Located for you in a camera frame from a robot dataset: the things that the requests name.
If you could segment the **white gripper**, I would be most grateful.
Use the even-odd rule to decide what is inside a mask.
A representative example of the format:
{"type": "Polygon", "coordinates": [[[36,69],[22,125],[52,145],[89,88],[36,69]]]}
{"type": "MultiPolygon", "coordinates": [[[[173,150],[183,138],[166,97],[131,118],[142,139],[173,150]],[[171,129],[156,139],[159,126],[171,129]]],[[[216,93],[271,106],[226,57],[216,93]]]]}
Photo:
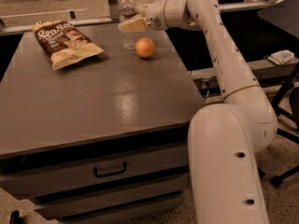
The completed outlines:
{"type": "Polygon", "coordinates": [[[144,32],[149,26],[153,30],[166,30],[167,24],[164,17],[165,0],[155,1],[136,8],[138,15],[121,22],[118,28],[123,33],[144,32]]]}

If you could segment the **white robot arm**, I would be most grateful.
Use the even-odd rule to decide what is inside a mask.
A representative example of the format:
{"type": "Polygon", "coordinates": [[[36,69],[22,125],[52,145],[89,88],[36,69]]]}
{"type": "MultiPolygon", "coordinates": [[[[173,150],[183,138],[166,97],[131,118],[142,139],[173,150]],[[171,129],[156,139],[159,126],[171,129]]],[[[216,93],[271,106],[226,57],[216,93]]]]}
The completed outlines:
{"type": "Polygon", "coordinates": [[[278,118],[221,20],[218,0],[160,0],[120,24],[204,32],[222,103],[192,118],[188,155],[197,224],[270,224],[255,155],[276,136],[278,118]]]}

